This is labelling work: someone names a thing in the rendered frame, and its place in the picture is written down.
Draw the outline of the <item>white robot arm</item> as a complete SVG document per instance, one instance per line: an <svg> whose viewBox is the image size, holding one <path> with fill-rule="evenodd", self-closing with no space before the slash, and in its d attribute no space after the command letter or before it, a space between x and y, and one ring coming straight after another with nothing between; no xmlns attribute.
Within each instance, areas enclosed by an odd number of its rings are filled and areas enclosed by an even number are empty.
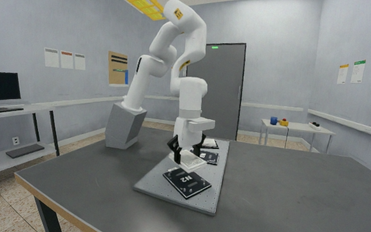
<svg viewBox="0 0 371 232"><path fill-rule="evenodd" d="M189 121L188 130L192 132L213 129L215 121L200 117L202 97L207 93L207 84L196 77L178 78L187 65L205 57L207 27L200 16L179 0L169 0L164 7L164 16L170 22L164 24L154 38L149 52L161 61L142 55L127 96L122 97L122 107L129 111L141 112L141 104L147 92L149 75L163 77L177 55L171 46L175 37L185 33L185 52L176 61L171 72L171 94L179 97L179 117Z"/></svg>

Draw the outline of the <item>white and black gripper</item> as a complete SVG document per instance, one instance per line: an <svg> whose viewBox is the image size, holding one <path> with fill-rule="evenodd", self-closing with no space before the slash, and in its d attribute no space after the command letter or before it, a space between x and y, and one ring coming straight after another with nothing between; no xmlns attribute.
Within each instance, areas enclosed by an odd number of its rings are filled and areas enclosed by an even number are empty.
<svg viewBox="0 0 371 232"><path fill-rule="evenodd" d="M180 164L180 152L184 147L195 145L193 154L200 158L200 148L202 147L202 144L204 143L204 140L206 138L206 135L204 135L202 131L189 131L189 122L192 121L189 121L185 118L177 117L173 138L167 143L169 148L174 152L174 161L177 164ZM176 143L175 147L173 146L174 143Z"/></svg>

